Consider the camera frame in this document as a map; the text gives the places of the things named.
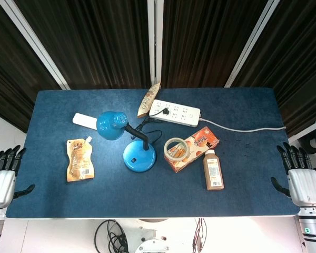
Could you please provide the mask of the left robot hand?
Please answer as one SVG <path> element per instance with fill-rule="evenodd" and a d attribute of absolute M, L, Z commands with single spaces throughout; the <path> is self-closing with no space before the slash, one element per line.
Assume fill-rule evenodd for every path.
<path fill-rule="evenodd" d="M 15 191 L 16 178 L 26 149 L 17 145 L 6 151 L 0 151 L 0 209 L 10 205 L 12 200 L 31 193 L 35 185 L 27 189 Z"/>

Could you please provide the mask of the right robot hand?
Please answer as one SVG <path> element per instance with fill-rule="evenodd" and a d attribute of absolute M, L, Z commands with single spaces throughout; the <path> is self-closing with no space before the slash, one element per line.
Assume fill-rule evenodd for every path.
<path fill-rule="evenodd" d="M 282 187 L 272 177 L 274 188 L 300 208 L 316 207 L 316 168 L 312 167 L 309 155 L 303 148 L 296 148 L 286 142 L 276 148 L 282 159 L 289 187 Z"/>

